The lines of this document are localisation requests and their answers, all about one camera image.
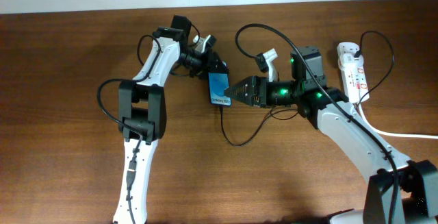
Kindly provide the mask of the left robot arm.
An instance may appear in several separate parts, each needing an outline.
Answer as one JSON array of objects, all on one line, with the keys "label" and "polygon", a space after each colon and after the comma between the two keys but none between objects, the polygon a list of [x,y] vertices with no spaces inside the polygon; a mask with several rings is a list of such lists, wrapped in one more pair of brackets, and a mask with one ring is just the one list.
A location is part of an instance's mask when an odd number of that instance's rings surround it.
[{"label": "left robot arm", "polygon": [[125,165],[118,207],[113,223],[146,223],[146,196],[153,155],[167,122],[164,85],[175,64],[189,70],[191,77],[208,79],[229,72],[213,51],[216,39],[199,38],[189,43],[192,22],[176,15],[169,27],[152,33],[153,47],[140,72],[122,80],[118,87],[119,130],[124,138]]}]

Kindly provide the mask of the blue Galaxy smartphone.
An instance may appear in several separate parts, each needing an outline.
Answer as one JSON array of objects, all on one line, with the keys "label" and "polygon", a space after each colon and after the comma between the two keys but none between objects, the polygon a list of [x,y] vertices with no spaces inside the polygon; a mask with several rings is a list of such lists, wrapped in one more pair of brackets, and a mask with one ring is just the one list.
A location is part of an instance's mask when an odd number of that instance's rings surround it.
[{"label": "blue Galaxy smartphone", "polygon": [[226,73],[208,73],[209,99],[213,105],[231,106],[231,99],[224,91],[229,87],[229,77]]}]

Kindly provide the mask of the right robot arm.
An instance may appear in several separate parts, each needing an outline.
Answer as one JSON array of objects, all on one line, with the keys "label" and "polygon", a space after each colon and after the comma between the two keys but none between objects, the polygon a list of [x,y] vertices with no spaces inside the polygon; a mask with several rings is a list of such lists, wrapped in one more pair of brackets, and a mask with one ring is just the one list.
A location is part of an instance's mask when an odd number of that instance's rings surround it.
[{"label": "right robot arm", "polygon": [[362,174],[368,185],[363,209],[310,223],[436,223],[437,168],[399,152],[363,121],[341,90],[327,87],[316,47],[293,50],[291,62],[291,81],[250,76],[224,93],[260,108],[296,105],[299,115],[332,139]]}]

